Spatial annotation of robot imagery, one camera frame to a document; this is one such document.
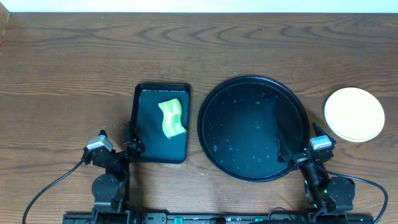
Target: black baking pan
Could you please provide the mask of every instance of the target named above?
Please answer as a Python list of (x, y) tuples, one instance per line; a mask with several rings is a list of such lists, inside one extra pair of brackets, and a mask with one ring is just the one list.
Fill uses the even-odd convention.
[(310, 128), (299, 99), (266, 77), (243, 76), (217, 86), (198, 115), (198, 136), (209, 160), (225, 174), (248, 182), (278, 179), (290, 168), (278, 162), (283, 141), (302, 152)]
[(188, 131), (190, 88), (186, 84), (141, 83), (134, 91), (131, 123), (145, 144), (141, 162), (178, 164), (187, 156), (187, 133), (167, 138), (162, 129), (163, 112), (158, 103), (177, 98), (182, 106), (182, 126)]

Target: white plate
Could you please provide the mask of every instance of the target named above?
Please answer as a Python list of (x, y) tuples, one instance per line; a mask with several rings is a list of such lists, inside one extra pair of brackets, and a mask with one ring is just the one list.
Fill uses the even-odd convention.
[(359, 88), (343, 88), (326, 101), (325, 119), (339, 137), (365, 142), (381, 132), (385, 118), (380, 102), (372, 94)]

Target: white wall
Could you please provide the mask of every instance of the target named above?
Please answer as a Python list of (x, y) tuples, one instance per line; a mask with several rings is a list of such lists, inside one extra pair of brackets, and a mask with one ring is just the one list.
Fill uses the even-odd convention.
[(398, 12), (398, 0), (0, 0), (10, 12)]

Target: yellow sponge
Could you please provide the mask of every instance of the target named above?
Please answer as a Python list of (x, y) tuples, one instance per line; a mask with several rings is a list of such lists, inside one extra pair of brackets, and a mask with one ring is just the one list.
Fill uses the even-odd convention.
[(178, 99), (159, 103), (158, 106), (163, 112), (162, 128), (166, 137), (171, 138), (187, 132), (181, 123), (182, 107)]

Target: rectangular tray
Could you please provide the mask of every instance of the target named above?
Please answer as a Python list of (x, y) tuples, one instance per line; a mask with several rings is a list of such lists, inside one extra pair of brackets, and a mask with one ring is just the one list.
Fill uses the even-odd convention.
[(158, 103), (177, 98), (182, 106), (182, 126), (188, 131), (190, 88), (186, 84), (140, 83), (134, 91), (131, 124), (144, 143), (141, 162), (179, 164), (187, 156), (187, 133), (167, 138), (162, 129), (163, 112)]

